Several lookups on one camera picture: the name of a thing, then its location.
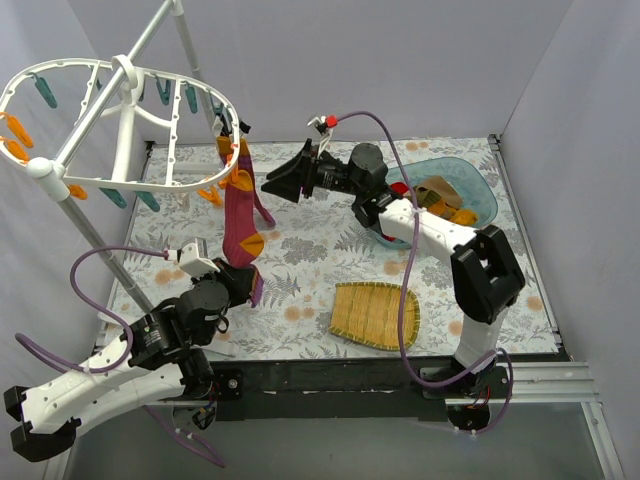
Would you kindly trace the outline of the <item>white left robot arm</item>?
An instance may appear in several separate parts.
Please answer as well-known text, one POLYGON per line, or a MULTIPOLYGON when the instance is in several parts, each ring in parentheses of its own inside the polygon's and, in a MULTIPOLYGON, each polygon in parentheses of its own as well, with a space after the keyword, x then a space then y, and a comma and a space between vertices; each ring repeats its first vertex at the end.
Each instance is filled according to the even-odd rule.
POLYGON ((6 390, 5 410, 18 423, 10 434, 14 452, 48 460, 92 428, 149 403, 212 398, 217 381, 203 349, 228 329, 230 309, 254 305, 262 293, 255 266, 215 263, 217 271, 160 302, 78 368, 40 386, 6 390))

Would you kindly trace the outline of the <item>white round clip hanger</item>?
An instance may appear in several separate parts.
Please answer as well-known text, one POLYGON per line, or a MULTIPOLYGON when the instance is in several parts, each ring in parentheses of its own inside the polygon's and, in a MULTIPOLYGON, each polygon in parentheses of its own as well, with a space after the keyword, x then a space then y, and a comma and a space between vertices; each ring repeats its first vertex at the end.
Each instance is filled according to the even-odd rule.
POLYGON ((40 188, 56 203, 61 203, 69 197, 75 197, 84 186, 93 186, 110 193, 114 203, 124 208, 126 202, 120 195, 122 190, 133 191, 146 204, 157 209, 153 198, 155 192, 184 193, 201 191, 217 184, 224 189, 229 184, 241 183, 241 170, 238 166, 242 145, 242 130, 240 118, 232 103, 218 90, 201 80, 175 73, 136 67, 125 55, 112 58, 110 63, 96 59, 69 58, 50 60, 36 64, 32 69, 26 69, 10 80, 1 94, 1 106, 7 107, 18 87, 28 78, 37 78, 42 71, 86 66, 91 70, 91 76, 86 83, 86 91, 80 102, 79 116, 74 124, 75 131, 63 144, 62 152, 53 160, 34 157, 29 159, 26 153, 17 147, 6 144, 1 146, 1 154, 11 163, 26 171, 40 188), (117 85, 116 90, 121 93, 119 104, 109 106, 111 94, 106 87, 100 90, 96 98, 92 96, 97 87, 97 76, 101 69, 112 70, 124 75, 124 83, 117 85), (169 93, 171 115, 167 119, 158 117, 139 105, 140 96, 144 89, 145 79, 152 77, 156 80, 164 79, 175 84, 175 89, 169 93), (229 129, 230 152, 221 168, 214 165, 209 167, 189 166, 179 164, 175 158, 175 147, 178 140, 178 123, 180 120, 180 103, 184 98, 189 99, 191 92, 198 90, 204 95, 208 106, 213 98, 219 101, 222 117, 229 129), (93 122, 117 114, 119 116, 118 136, 115 147, 115 158, 112 174, 109 178, 86 178, 71 176, 67 173, 67 165, 78 145, 83 142, 86 134, 93 128, 93 122), (133 133, 135 120, 141 118, 168 132, 168 154, 166 158, 165 180, 161 183, 143 183, 128 178, 132 155, 133 133))

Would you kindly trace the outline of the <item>mustard yellow sock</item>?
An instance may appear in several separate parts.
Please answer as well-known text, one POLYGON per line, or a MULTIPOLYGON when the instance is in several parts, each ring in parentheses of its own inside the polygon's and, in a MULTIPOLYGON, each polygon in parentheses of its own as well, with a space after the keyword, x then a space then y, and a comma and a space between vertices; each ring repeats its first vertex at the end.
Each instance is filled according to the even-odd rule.
POLYGON ((455 210, 449 221, 461 226, 474 226, 478 221, 478 215, 470 209, 455 210))

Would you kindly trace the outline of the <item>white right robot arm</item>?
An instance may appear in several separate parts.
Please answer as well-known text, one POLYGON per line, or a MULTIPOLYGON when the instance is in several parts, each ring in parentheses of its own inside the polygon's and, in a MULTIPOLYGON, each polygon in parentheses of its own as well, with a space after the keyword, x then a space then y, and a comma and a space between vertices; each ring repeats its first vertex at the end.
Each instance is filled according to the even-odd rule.
POLYGON ((261 189, 291 202, 310 197, 315 188, 351 195, 351 209, 363 227, 446 263, 464 314, 459 344, 449 367, 412 378, 426 390, 475 397, 489 384, 501 326, 525 286, 524 274, 500 228, 461 226, 421 209, 391 188, 387 173, 382 151, 373 144, 356 145, 342 162, 307 141, 267 174, 261 189))

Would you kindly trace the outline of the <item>red white patterned sock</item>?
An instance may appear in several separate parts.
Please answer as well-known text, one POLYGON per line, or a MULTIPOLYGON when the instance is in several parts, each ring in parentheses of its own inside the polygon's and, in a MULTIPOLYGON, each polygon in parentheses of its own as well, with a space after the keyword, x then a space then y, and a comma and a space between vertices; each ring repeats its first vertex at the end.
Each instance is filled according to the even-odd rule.
POLYGON ((404 197, 409 191, 409 187, 403 182, 394 182, 390 188, 399 196, 404 197))

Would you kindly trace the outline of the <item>olive green orange-toe sock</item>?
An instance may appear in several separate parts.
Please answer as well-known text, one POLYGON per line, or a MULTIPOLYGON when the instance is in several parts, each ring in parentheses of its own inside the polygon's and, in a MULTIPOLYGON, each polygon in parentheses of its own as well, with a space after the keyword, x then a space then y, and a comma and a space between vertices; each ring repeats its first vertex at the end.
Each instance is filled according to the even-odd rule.
POLYGON ((428 212, 439 217, 444 217, 448 213, 446 202, 437 192, 425 190, 418 192, 416 196, 420 208, 425 208, 428 212))

